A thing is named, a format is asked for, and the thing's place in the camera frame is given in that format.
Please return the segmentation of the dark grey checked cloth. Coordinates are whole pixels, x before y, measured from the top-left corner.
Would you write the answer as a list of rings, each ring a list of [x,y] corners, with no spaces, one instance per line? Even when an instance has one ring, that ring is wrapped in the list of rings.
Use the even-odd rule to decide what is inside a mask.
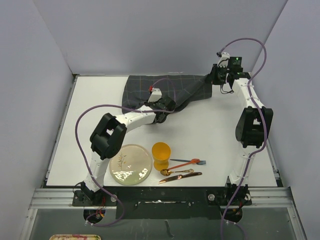
[[[190,102],[212,97],[212,85],[202,75],[130,75],[125,83],[121,105],[138,109],[150,97],[149,88],[160,89],[176,103],[175,112],[182,111]]]

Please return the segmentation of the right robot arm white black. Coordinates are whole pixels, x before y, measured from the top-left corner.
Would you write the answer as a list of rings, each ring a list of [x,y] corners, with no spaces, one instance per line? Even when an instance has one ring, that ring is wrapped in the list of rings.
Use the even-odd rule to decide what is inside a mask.
[[[242,58],[226,52],[217,53],[219,60],[212,66],[206,82],[220,86],[222,94],[235,94],[243,107],[235,127],[239,151],[232,172],[228,176],[229,188],[222,192],[230,205],[241,198],[240,189],[249,183],[249,174],[257,153],[266,147],[274,112],[258,98],[251,76],[242,68]]]

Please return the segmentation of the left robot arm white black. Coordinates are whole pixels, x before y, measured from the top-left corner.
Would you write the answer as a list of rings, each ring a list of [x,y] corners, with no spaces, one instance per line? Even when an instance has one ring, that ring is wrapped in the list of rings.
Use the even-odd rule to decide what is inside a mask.
[[[106,113],[102,116],[89,138],[91,161],[88,162],[78,137],[78,126],[86,113],[101,107],[120,108],[128,112],[120,115]],[[88,171],[87,177],[80,184],[83,198],[88,204],[95,206],[100,203],[101,191],[106,191],[103,186],[109,161],[121,150],[125,135],[143,125],[163,123],[175,108],[175,101],[166,96],[155,102],[145,102],[138,109],[101,104],[87,109],[80,115],[75,124],[75,139]]]

